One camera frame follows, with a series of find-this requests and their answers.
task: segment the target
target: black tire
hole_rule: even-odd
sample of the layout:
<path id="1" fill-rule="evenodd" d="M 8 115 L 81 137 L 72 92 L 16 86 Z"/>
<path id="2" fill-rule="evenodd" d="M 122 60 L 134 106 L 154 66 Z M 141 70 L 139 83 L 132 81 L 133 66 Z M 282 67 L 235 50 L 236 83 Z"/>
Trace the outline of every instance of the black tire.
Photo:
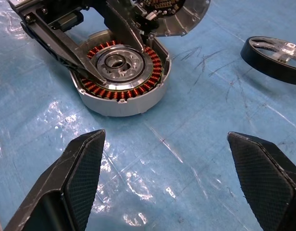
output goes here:
<path id="1" fill-rule="evenodd" d="M 272 77 L 277 80 L 291 83 L 296 85 L 296 67 L 289 66 L 280 61 L 274 60 L 269 56 L 261 53 L 258 49 L 250 44 L 250 40 L 254 38 L 267 38 L 273 40 L 273 38 L 269 37 L 250 37 L 246 40 L 243 49 L 241 50 L 241 56 L 245 62 L 247 62 L 250 66 L 255 68 L 256 70 Z"/>

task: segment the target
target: blue plastic sheet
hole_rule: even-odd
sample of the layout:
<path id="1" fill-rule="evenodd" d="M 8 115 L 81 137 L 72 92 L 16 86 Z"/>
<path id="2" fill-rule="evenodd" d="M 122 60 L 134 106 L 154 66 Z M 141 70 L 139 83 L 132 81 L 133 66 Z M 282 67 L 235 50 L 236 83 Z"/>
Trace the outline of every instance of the blue plastic sheet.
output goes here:
<path id="1" fill-rule="evenodd" d="M 95 12 L 68 34 L 105 29 Z M 0 222 L 5 227 L 39 175 L 80 134 L 106 130 L 94 230 L 260 231 L 226 135 L 277 144 L 296 164 L 296 86 L 241 58 L 250 36 L 296 43 L 296 0 L 213 0 L 184 37 L 161 38 L 173 59 L 164 98 L 142 115 L 100 116 L 68 71 L 20 27 L 0 0 Z"/>

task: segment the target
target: bolt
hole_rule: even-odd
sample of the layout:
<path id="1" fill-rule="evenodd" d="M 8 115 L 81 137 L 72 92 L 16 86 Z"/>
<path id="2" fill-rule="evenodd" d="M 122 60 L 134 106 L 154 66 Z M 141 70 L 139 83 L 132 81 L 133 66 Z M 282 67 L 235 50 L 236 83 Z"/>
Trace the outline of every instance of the bolt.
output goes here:
<path id="1" fill-rule="evenodd" d="M 31 16 L 28 15 L 28 16 L 25 17 L 25 20 L 26 20 L 26 22 L 29 23 L 32 20 L 32 18 L 31 18 Z"/>
<path id="2" fill-rule="evenodd" d="M 48 14 L 48 9 L 46 9 L 46 8 L 42 8 L 41 11 L 43 12 L 44 15 Z"/>

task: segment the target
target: rotor hub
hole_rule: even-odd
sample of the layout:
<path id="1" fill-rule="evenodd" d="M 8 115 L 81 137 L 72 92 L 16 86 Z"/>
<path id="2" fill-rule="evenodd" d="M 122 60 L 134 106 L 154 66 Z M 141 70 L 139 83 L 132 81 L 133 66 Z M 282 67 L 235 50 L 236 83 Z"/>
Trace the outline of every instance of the rotor hub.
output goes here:
<path id="1" fill-rule="evenodd" d="M 143 84 L 153 72 L 153 62 L 148 54 L 122 45 L 108 46 L 91 59 L 107 80 L 103 85 L 109 90 L 129 90 Z"/>

